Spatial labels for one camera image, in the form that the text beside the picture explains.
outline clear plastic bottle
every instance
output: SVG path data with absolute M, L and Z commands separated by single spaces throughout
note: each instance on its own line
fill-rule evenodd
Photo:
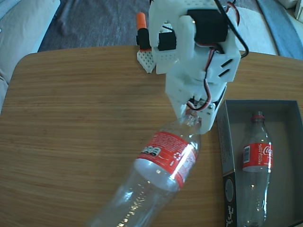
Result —
M 251 129 L 243 149 L 243 198 L 241 227 L 261 227 L 267 216 L 267 190 L 273 167 L 273 145 L 257 111 L 251 118 Z
M 200 127 L 200 119 L 189 112 L 157 132 L 112 200 L 87 226 L 149 226 L 182 187 L 195 163 Z

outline black wire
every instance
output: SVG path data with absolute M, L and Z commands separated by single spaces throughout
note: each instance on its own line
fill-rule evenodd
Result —
M 170 30 L 170 31 L 173 31 L 174 29 L 170 28 L 170 27 L 167 27 L 167 26 L 162 26 L 163 28 L 167 29 L 167 30 Z
M 229 19 L 229 17 L 227 16 L 226 12 L 224 11 L 221 3 L 219 2 L 219 0 L 214 0 L 220 13 L 222 14 L 222 16 L 225 18 L 225 20 L 227 21 L 228 26 L 230 27 L 230 29 L 232 30 L 232 32 L 235 34 L 235 36 L 238 38 L 238 40 L 240 41 L 240 43 L 243 45 L 244 49 L 245 49 L 245 53 L 241 55 L 241 58 L 245 58 L 250 50 L 247 46 L 247 44 L 245 43 L 245 41 L 242 39 L 241 35 L 239 35 L 239 33 L 237 32 L 237 30 L 235 29 L 235 27 L 233 26 L 231 20 Z

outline red bottle label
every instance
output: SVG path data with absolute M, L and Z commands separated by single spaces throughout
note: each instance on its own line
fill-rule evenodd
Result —
M 196 150 L 181 137 L 169 132 L 157 132 L 138 158 L 149 160 L 171 174 L 182 187 L 196 162 Z
M 273 146 L 267 143 L 251 143 L 243 150 L 243 168 L 250 166 L 273 167 Z

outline gray box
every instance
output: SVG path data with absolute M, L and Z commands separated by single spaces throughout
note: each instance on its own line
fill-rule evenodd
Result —
M 242 200 L 242 152 L 253 111 L 262 111 L 273 141 L 274 168 L 264 227 L 303 222 L 303 124 L 298 103 L 284 100 L 226 100 L 217 114 L 222 156 L 225 227 L 237 227 Z

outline wooden table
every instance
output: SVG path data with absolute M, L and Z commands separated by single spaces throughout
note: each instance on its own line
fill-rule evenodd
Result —
M 146 74 L 136 52 L 98 47 L 21 60 L 0 117 L 0 226 L 84 226 L 152 134 L 175 119 L 165 76 Z M 303 62 L 251 53 L 225 98 L 297 99 L 302 111 Z M 224 226 L 216 124 L 153 226 Z

